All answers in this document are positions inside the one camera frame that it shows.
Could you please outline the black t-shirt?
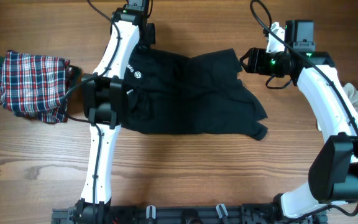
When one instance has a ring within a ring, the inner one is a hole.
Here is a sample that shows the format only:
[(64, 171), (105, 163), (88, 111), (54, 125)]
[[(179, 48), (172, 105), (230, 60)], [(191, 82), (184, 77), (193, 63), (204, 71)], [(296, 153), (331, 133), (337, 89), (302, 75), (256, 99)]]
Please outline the black t-shirt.
[(143, 134), (242, 134), (262, 140), (267, 114), (238, 78), (234, 49), (186, 57), (135, 49), (124, 77), (123, 127)]

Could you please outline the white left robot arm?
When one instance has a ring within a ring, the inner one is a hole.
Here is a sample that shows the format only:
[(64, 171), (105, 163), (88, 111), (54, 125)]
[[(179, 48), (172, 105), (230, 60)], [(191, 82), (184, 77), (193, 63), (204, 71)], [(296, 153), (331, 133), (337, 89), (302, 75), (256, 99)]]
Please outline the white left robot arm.
[(81, 80), (86, 122), (91, 133), (86, 182), (73, 208), (74, 223), (110, 223), (111, 170), (114, 150), (126, 118), (124, 75), (134, 49), (155, 42), (147, 20), (152, 1), (127, 1), (108, 18), (109, 42), (92, 74)]

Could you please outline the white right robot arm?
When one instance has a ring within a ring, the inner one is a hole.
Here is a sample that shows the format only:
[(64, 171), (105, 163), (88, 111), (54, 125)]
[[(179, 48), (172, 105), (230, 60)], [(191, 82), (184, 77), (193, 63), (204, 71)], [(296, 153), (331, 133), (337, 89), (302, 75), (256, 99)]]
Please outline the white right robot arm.
[(277, 221), (296, 222), (330, 208), (354, 203), (358, 211), (358, 113), (346, 96), (331, 56), (318, 52), (311, 20), (263, 26), (264, 49), (241, 58), (245, 71), (270, 78), (289, 76), (310, 104), (324, 144), (308, 172), (308, 181), (273, 201)]

